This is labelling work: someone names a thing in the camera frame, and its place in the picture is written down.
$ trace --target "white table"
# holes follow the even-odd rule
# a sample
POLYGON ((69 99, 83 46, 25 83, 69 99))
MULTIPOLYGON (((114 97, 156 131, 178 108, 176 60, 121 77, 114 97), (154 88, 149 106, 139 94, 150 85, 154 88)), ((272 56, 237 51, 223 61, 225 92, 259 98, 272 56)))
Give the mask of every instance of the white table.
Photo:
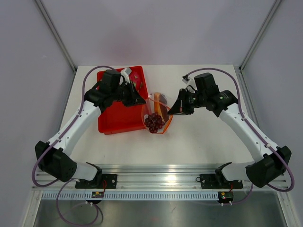
MULTIPOLYGON (((172 105, 179 89, 185 87, 181 81, 182 76, 204 67, 225 70, 236 78, 232 65, 147 65, 143 66, 143 71, 148 92, 164 93, 172 105)), ((62 125, 77 110, 81 100, 83 78, 91 68, 93 66, 78 67, 62 125)), ((104 69, 91 73, 87 79, 86 90, 96 83, 97 72, 102 70, 104 69)), ((211 73, 220 90, 227 89, 236 94, 235 86, 228 76, 216 71, 211 73)), ((195 113, 190 116, 174 116, 164 135, 139 130, 106 136, 99 133, 96 121, 78 141, 71 157, 80 162, 120 165, 222 164, 252 161, 250 153, 229 126, 205 108, 195 109, 195 113)))

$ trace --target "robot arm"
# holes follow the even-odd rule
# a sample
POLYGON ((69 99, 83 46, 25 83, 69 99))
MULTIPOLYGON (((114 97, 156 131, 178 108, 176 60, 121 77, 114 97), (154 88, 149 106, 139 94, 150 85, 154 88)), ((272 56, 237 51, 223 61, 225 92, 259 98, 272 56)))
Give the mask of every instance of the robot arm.
POLYGON ((216 171, 219 175, 218 181, 250 180, 257 187, 263 187, 285 172, 284 165, 271 149, 277 151, 287 164, 291 151, 286 146, 280 148, 270 140, 247 114, 243 117, 239 113, 238 99, 228 90, 220 92, 212 74, 198 75, 195 82, 186 76, 183 79, 191 87, 191 91, 179 91, 169 114, 188 115, 194 113, 194 108, 206 107, 231 127, 254 159, 252 163, 227 163, 219 167, 216 171), (264 144, 257 133, 266 138, 268 144, 264 144))
POLYGON ((116 70, 106 70, 100 82, 87 91, 82 109, 76 111, 65 126, 47 143, 38 142, 35 146, 37 159, 55 144, 39 163, 39 168, 55 178, 66 182, 71 178, 99 182, 102 170, 89 163, 74 162, 69 158, 76 143, 95 120, 110 107, 113 102, 121 101, 126 107, 145 104, 137 93, 128 76, 123 77, 116 70))

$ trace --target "white wall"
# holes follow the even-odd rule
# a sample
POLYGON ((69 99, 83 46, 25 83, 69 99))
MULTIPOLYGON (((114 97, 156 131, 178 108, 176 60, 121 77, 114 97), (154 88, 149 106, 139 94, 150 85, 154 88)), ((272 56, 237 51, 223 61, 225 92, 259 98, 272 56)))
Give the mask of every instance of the white wall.
POLYGON ((32 0, 0 3, 0 222, 20 224, 35 144, 58 128, 72 72, 32 0))
POLYGON ((44 0, 76 65, 239 65, 273 2, 44 0))
POLYGON ((292 151, 291 195, 303 221, 303 1, 284 1, 244 69, 262 129, 292 151))

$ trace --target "red plastic tray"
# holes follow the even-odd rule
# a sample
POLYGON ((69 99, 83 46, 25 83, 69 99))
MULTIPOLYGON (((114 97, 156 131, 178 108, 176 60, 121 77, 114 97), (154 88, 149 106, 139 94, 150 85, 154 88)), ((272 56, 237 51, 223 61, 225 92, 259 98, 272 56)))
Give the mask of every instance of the red plastic tray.
MULTIPOLYGON (((130 69, 132 72, 136 72, 139 75, 142 81, 142 87, 139 90, 139 94, 143 99, 147 99, 148 93, 142 67, 133 66, 130 67, 130 69)), ((103 73, 104 71, 97 73, 97 81, 102 79, 103 73)), ((145 129, 141 119, 141 110, 142 105, 125 107, 121 102, 114 102, 98 118, 98 130, 100 133, 104 133, 105 135, 112 135, 145 129)))

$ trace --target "purple cable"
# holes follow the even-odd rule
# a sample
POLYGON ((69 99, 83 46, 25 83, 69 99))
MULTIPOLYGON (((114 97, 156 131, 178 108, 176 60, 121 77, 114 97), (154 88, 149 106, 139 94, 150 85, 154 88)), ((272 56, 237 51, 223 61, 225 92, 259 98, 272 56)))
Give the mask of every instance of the purple cable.
MULTIPOLYGON (((81 105, 80 105, 80 108, 79 108, 79 111, 78 111, 78 114, 81 113, 82 111, 82 108, 83 108, 83 105, 84 105, 84 94, 85 94, 85 82, 86 82, 86 79, 87 77, 91 74, 92 71, 96 70, 96 69, 99 69, 99 68, 108 68, 108 69, 111 69, 111 70, 114 70, 114 68, 112 67, 109 67, 109 66, 105 66, 105 65, 100 65, 100 66, 96 66, 94 68, 92 68, 90 71, 88 71, 88 73, 85 75, 84 77, 84 80, 83 80, 83 84, 82 84, 82 98, 81 98, 81 105)), ((58 137, 59 139, 61 139, 66 133, 67 131, 74 125, 74 123, 76 122, 76 120, 78 119, 79 115, 76 115, 75 118, 72 120, 72 122, 69 124, 69 126, 66 127, 66 129, 61 133, 61 135, 58 137)), ((40 187, 40 188, 45 188, 47 186, 50 186, 52 185, 53 183, 57 182, 58 179, 50 182, 50 183, 47 183, 47 184, 39 184, 35 178, 35 173, 36 173, 36 169, 39 165, 39 163, 41 162, 41 160, 44 158, 44 156, 53 148, 53 146, 56 145, 56 143, 58 143, 59 140, 55 140, 46 150, 45 152, 43 152, 43 154, 38 158, 38 160, 36 161, 34 167, 33 167, 33 171, 32 171, 32 181, 34 183, 34 185, 36 185, 37 187, 40 187)))
MULTIPOLYGON (((69 225, 73 225, 73 226, 91 226, 92 224, 94 224, 94 223, 96 222, 96 220, 98 219, 98 216, 99 216, 99 210, 100 210, 100 208, 99 208, 97 205, 91 203, 91 205, 93 205, 94 208, 95 208, 96 211, 97 211, 97 214, 96 214, 95 219, 92 220, 91 222, 89 222, 88 224, 83 224, 83 225, 75 224, 75 223, 72 223, 72 222, 66 220, 66 219, 63 217, 63 215, 61 214, 60 210, 59 210, 59 197, 60 197, 60 193, 62 192, 63 188, 64 188, 69 182, 71 182, 72 180, 75 180, 75 179, 70 179, 70 180, 68 180, 68 181, 62 186, 62 188, 59 190, 59 192, 58 192, 58 194, 57 194, 57 197, 56 197, 56 208, 57 208, 57 212, 58 212, 58 214, 59 214, 59 217, 60 217, 65 223, 67 223, 67 224, 69 224, 69 225)), ((74 209, 74 208, 76 208, 76 207, 78 207, 78 206, 80 206, 80 205, 85 205, 85 204, 86 204, 85 202, 79 203, 79 204, 73 206, 73 207, 71 208, 71 210, 74 209)))
MULTIPOLYGON (((229 76, 235 86, 236 86, 236 90, 237 90, 237 97, 238 97, 238 105, 239 105, 239 112, 242 116, 242 118, 244 119, 244 121, 246 122, 246 124, 253 130, 253 132, 259 137, 259 139, 267 146, 269 143, 266 142, 266 140, 260 135, 260 133, 258 133, 258 131, 251 125, 251 123, 244 117, 244 113, 242 111, 242 106, 241 106, 241 99, 240 99, 240 90, 239 90, 239 86, 237 84, 237 81, 236 79, 231 75, 229 74, 228 72, 224 71, 224 70, 220 70, 220 69, 216 69, 216 68, 201 68, 201 69, 197 69, 197 70, 194 70, 194 71, 191 71, 190 73, 188 73, 187 75, 189 76, 190 74, 194 73, 194 72, 198 72, 198 71, 202 71, 202 70, 215 70, 215 71, 218 71, 218 72, 222 72, 224 74, 226 74, 227 76, 229 76)), ((290 170, 289 166, 287 165, 287 163, 283 160, 283 158, 276 152, 276 150, 273 148, 273 147, 269 147, 269 149, 278 157, 278 159, 282 162, 282 164, 285 166, 286 170, 288 171, 289 173, 289 176, 290 176, 290 179, 291 179, 291 184, 289 186, 289 188, 287 189, 280 189, 280 188, 276 188, 270 184, 267 184, 268 187, 276 190, 276 191, 279 191, 279 192, 289 192, 291 191, 293 188, 294 188, 294 175, 292 173, 292 171, 290 170)))

